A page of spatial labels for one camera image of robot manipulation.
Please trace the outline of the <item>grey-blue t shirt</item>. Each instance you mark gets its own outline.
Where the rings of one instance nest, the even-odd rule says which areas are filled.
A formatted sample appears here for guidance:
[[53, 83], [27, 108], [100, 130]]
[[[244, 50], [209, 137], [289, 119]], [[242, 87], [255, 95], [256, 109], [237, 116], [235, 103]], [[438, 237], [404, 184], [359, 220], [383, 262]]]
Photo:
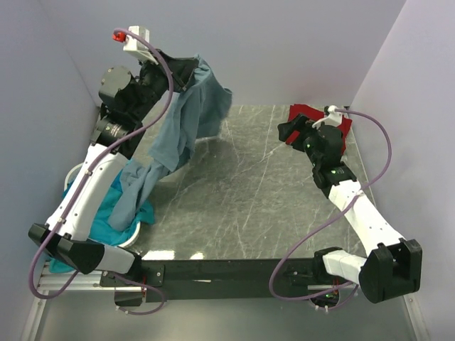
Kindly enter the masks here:
[[117, 231], [131, 225], [159, 180], [190, 161], [198, 139], [213, 138], [220, 133], [232, 105], [232, 91], [218, 82], [201, 55], [195, 58], [198, 66], [190, 87], [171, 104], [149, 149], [151, 162], [144, 166], [130, 161], [119, 176], [122, 194], [108, 219]]

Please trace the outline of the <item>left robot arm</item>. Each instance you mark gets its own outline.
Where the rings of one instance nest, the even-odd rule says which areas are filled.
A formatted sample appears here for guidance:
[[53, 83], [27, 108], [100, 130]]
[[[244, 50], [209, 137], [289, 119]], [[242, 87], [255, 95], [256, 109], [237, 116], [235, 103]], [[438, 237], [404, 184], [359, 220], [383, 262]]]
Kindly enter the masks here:
[[40, 254], [83, 274], [94, 270], [130, 274], [140, 270], [140, 256], [91, 240], [90, 230], [112, 182], [144, 135], [143, 119], [164, 94], [188, 89], [198, 61], [162, 55], [160, 61], [144, 59], [140, 64], [137, 76], [123, 66], [111, 67], [102, 76], [100, 120], [82, 168], [45, 224], [33, 224], [28, 232]]

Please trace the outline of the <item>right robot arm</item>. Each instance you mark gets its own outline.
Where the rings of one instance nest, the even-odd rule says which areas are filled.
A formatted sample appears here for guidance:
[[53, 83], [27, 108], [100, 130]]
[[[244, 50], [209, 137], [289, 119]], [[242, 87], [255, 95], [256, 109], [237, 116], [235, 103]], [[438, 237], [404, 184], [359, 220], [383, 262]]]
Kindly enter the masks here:
[[342, 278], [354, 283], [371, 303], [415, 293], [420, 289], [422, 247], [385, 220], [343, 161], [342, 118], [339, 109], [317, 121], [299, 114], [277, 127], [281, 142], [297, 135], [292, 148], [307, 155], [316, 187], [341, 211], [365, 250], [364, 257], [337, 247], [318, 251], [310, 274], [317, 281]]

